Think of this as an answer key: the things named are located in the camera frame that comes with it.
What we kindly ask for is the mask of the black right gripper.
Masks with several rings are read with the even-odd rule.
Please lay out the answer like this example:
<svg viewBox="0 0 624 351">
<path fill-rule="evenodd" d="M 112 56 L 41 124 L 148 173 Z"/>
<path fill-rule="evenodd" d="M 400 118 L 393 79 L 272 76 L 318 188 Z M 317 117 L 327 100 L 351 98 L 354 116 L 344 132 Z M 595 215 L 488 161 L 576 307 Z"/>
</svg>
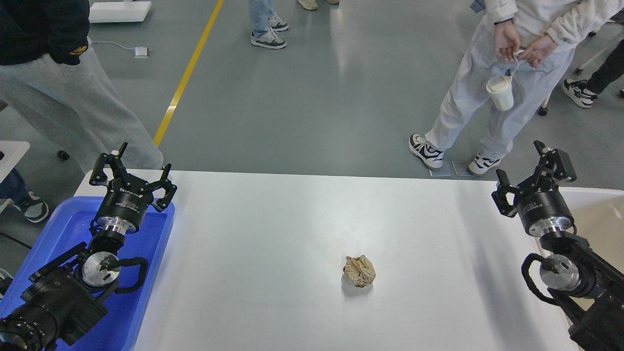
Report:
<svg viewBox="0 0 624 351">
<path fill-rule="evenodd" d="M 539 140 L 535 140 L 533 146 L 540 156 L 533 172 L 533 188 L 545 193 L 527 195 L 514 205 L 507 195 L 522 195 L 522 189 L 510 183 L 506 171 L 497 169 L 497 188 L 491 196 L 499 213 L 509 218 L 518 213 L 525 232 L 532 237 L 542 237 L 573 227 L 574 218 L 558 189 L 561 182 L 575 182 L 577 174 L 565 151 L 551 149 Z"/>
</svg>

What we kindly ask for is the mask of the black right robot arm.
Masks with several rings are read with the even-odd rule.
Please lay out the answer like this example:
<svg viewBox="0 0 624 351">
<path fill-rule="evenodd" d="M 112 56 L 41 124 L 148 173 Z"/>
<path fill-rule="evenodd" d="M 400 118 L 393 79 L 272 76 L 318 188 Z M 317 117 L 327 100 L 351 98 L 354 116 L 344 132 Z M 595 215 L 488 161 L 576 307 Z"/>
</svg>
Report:
<svg viewBox="0 0 624 351">
<path fill-rule="evenodd" d="M 541 301 L 562 309 L 571 326 L 570 339 L 585 351 L 624 348 L 624 276 L 596 254 L 576 233 L 570 209 L 559 191 L 560 182 L 577 175 L 568 153 L 534 143 L 539 163 L 533 174 L 513 186 L 505 171 L 496 171 L 492 199 L 499 213 L 519 216 L 524 231 L 550 254 L 526 256 L 521 274 Z"/>
</svg>

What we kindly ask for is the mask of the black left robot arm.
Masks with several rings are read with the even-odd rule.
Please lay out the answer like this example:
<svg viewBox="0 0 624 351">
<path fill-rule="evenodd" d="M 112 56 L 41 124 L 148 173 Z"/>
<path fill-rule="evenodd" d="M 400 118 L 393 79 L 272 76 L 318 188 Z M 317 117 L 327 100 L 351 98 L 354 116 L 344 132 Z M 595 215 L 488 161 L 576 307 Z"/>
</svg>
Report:
<svg viewBox="0 0 624 351">
<path fill-rule="evenodd" d="M 159 180 L 127 172 L 122 156 L 102 153 L 89 180 L 107 193 L 91 221 L 91 242 L 81 242 L 33 273 L 22 293 L 23 304 L 1 320 L 3 351 L 54 351 L 57 341 L 73 345 L 107 314 L 105 300 L 112 294 L 140 289 L 149 273 L 143 257 L 119 258 L 126 235 L 139 231 L 149 206 L 165 211 L 177 186 L 169 179 L 171 164 Z"/>
</svg>

